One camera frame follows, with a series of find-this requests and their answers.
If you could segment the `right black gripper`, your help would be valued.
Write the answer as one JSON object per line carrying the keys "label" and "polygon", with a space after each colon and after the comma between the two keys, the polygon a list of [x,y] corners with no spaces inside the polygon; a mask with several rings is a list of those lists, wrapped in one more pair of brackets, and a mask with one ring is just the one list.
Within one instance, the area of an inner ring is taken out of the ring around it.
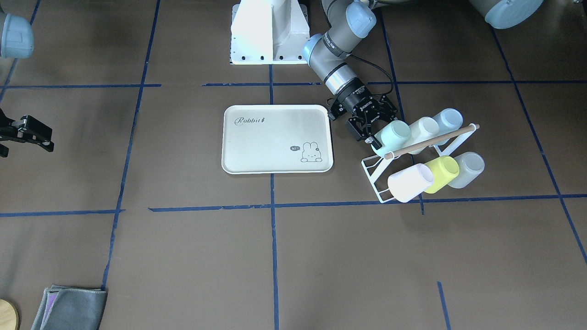
{"label": "right black gripper", "polygon": [[53,152],[55,144],[52,142],[53,130],[38,121],[31,115],[24,115],[20,120],[8,118],[0,110],[0,139],[20,143],[32,143],[40,146],[47,152]]}

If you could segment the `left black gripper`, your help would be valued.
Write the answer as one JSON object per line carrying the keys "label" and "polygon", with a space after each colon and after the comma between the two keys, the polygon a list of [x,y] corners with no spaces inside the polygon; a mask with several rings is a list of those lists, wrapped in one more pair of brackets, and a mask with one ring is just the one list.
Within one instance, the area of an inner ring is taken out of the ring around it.
{"label": "left black gripper", "polygon": [[376,99],[362,81],[348,81],[339,90],[339,116],[349,114],[346,129],[356,141],[371,144],[375,150],[383,144],[372,132],[373,123],[398,121],[398,111],[387,95]]}

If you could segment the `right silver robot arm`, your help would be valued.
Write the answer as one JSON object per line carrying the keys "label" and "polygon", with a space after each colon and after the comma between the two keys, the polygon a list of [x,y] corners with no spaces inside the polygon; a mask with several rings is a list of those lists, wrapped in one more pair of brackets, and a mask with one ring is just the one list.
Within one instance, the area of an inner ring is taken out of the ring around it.
{"label": "right silver robot arm", "polygon": [[[35,40],[31,24],[23,17],[1,10],[1,57],[26,59],[32,55]],[[0,111],[0,139],[16,143],[31,143],[53,152],[53,130],[31,115],[18,121]]]}

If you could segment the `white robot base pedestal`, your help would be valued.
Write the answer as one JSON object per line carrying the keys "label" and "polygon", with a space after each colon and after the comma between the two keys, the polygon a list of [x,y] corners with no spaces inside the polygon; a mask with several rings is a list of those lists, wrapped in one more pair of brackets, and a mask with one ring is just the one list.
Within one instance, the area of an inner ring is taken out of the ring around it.
{"label": "white robot base pedestal", "polygon": [[242,0],[232,7],[233,65],[306,65],[310,39],[307,0]]}

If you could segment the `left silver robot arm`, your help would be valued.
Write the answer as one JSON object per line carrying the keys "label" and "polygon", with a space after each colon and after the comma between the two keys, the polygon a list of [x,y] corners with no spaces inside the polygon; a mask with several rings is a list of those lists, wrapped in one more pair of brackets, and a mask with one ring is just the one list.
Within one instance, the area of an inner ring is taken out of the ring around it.
{"label": "left silver robot arm", "polygon": [[375,27],[375,9],[399,4],[399,0],[323,0],[321,9],[329,29],[312,36],[302,49],[303,59],[333,94],[329,119],[335,121],[349,113],[347,130],[355,140],[364,140],[376,150],[383,148],[383,142],[373,133],[373,124],[396,120],[398,108],[388,93],[369,91],[346,60]]}

